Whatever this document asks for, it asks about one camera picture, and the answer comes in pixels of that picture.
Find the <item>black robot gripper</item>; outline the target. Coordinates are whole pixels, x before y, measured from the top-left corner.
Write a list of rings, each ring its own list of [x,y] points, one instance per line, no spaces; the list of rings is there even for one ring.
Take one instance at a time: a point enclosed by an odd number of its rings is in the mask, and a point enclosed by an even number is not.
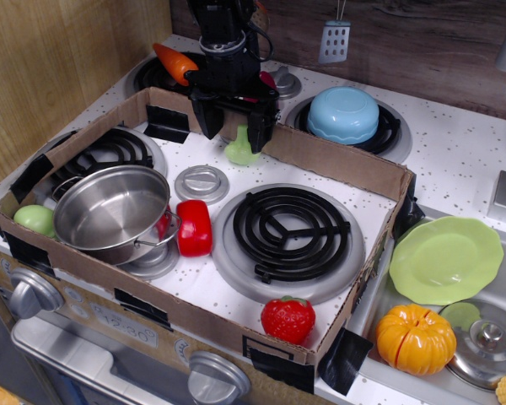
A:
[[[248,141],[252,153],[260,153],[272,139],[279,94],[261,79],[262,58],[257,35],[203,34],[199,47],[204,62],[187,67],[183,81],[200,95],[251,103],[254,108],[248,116]],[[191,104],[202,133],[213,139],[223,128],[223,110],[215,100],[191,98]]]

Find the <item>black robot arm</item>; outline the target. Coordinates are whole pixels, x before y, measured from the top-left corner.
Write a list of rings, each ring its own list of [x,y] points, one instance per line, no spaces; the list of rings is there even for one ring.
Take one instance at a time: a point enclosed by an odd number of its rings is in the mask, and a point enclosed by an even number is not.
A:
[[[247,117],[251,151],[257,154],[271,140],[277,122],[279,93],[261,80],[261,64],[273,55],[260,54],[258,37],[265,30],[252,21],[253,1],[190,1],[201,31],[199,46],[206,66],[185,73],[189,99],[202,133],[213,138],[223,128],[224,111]]]

